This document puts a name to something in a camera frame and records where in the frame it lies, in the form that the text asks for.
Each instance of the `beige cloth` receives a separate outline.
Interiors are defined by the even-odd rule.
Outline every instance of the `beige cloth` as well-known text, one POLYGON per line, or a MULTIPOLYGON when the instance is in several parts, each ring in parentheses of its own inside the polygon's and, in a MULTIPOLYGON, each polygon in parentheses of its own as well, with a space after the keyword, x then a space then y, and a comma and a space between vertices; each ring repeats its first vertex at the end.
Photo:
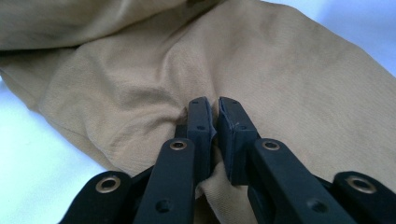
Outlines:
MULTIPOLYGON (((191 99, 207 96, 216 116, 227 96, 313 174, 332 180, 354 170, 396 190, 395 78, 293 8, 234 0, 1 4, 0 50, 30 49, 1 52, 3 80, 109 169, 148 168, 191 99)), ((221 223, 254 223, 246 188, 230 186, 219 153, 215 163, 198 191, 221 223)))

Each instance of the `clamp jaw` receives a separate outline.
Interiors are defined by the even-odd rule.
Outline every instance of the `clamp jaw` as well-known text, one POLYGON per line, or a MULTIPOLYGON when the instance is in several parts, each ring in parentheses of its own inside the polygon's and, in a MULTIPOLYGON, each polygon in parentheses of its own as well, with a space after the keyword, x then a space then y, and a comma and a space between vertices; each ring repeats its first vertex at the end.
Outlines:
MULTIPOLYGON (((192 223, 195 186, 209 178, 210 104, 189 103, 187 125, 135 177, 108 171, 81 190, 61 223, 192 223)), ((286 145, 261 138, 241 104, 219 99, 219 148, 228 179, 248 185, 259 223, 396 223, 396 194, 357 172, 332 183, 312 175, 286 145)))

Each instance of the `white background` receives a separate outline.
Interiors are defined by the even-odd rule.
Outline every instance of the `white background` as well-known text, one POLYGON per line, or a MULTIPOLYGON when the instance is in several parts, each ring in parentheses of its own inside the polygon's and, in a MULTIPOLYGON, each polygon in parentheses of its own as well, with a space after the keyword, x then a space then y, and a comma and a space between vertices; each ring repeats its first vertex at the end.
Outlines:
MULTIPOLYGON (((396 76, 393 1, 270 2, 298 8, 396 76)), ((29 111, 0 79, 0 223, 59 222, 85 183, 104 170, 29 111)))

